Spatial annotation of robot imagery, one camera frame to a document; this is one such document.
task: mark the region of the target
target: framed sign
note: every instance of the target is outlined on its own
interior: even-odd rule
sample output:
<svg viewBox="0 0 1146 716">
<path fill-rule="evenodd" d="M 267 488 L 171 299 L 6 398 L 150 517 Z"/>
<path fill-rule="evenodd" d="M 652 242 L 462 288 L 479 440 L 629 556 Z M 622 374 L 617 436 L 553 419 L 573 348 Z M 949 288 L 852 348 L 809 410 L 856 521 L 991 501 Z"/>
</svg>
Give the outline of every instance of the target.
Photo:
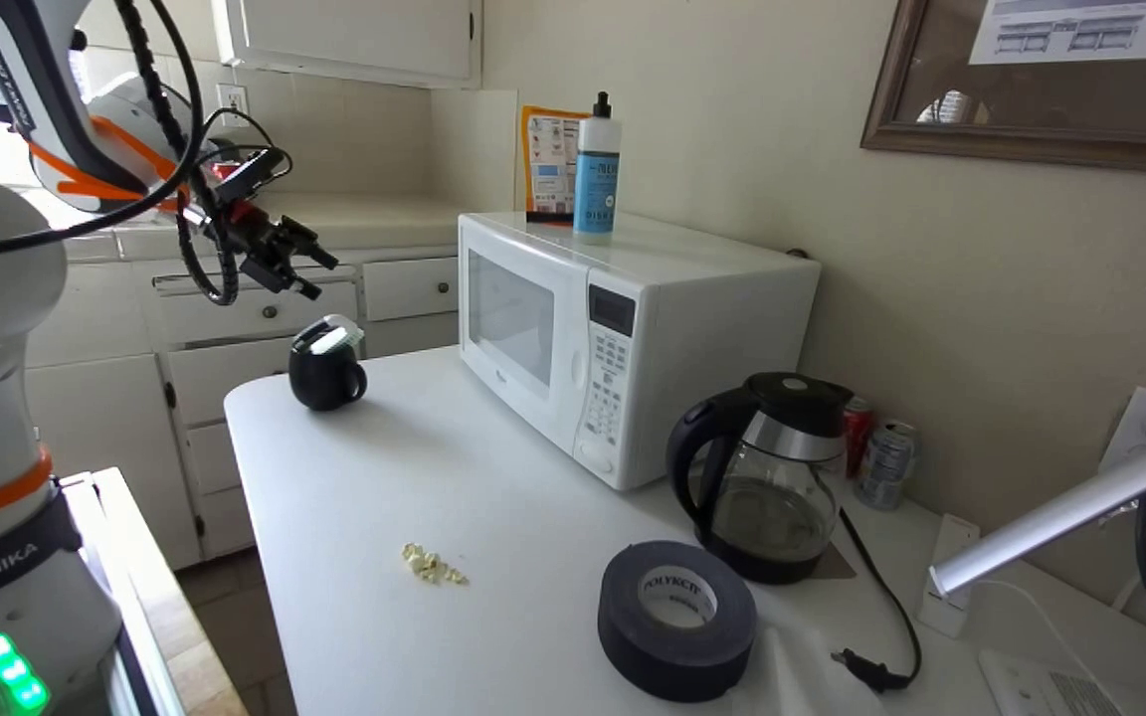
<svg viewBox="0 0 1146 716">
<path fill-rule="evenodd" d="M 1146 0 L 898 0 L 863 146 L 1146 171 Z"/>
</svg>

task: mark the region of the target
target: lamp arm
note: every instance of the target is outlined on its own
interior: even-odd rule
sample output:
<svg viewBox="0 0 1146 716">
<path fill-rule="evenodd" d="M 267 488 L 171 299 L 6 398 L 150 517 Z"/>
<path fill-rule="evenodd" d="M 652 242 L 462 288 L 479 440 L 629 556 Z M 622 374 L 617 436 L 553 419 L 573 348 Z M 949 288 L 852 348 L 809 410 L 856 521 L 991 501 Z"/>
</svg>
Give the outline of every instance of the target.
<svg viewBox="0 0 1146 716">
<path fill-rule="evenodd" d="M 930 566 L 941 597 L 1146 492 L 1146 451 Z"/>
</svg>

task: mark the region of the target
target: white microwave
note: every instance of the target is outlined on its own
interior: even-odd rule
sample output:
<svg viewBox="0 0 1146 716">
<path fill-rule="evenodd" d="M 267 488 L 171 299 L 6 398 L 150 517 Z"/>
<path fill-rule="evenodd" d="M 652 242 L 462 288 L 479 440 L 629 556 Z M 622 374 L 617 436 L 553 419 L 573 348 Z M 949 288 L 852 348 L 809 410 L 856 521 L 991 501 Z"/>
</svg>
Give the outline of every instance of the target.
<svg viewBox="0 0 1146 716">
<path fill-rule="evenodd" d="M 600 242 L 462 216 L 457 356 L 573 463 L 636 488 L 666 479 L 690 407 L 798 371 L 817 279 L 812 260 L 633 216 Z"/>
</svg>

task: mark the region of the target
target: black lid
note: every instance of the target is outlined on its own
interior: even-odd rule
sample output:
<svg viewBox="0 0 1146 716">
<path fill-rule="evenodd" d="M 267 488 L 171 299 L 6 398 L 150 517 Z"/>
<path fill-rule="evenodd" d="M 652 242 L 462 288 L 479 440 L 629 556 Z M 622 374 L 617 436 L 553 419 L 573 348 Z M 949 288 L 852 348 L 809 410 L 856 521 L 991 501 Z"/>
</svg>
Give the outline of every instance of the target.
<svg viewBox="0 0 1146 716">
<path fill-rule="evenodd" d="M 836 382 L 817 382 L 809 374 L 751 374 L 744 391 L 771 414 L 779 426 L 839 436 L 844 434 L 844 407 L 852 391 Z"/>
<path fill-rule="evenodd" d="M 597 94 L 597 106 L 588 106 L 588 116 L 597 116 L 597 118 L 612 116 L 608 93 Z"/>
</svg>

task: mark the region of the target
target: duct tape roll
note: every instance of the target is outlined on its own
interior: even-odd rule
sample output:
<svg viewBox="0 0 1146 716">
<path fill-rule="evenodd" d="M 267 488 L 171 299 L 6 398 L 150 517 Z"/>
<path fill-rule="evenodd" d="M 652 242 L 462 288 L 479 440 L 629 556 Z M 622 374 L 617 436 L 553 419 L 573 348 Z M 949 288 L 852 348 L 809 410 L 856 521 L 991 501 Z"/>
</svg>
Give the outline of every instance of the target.
<svg viewBox="0 0 1146 716">
<path fill-rule="evenodd" d="M 645 540 L 608 560 L 597 629 L 629 683 L 660 700 L 715 700 L 744 675 L 756 601 L 711 554 Z"/>
</svg>

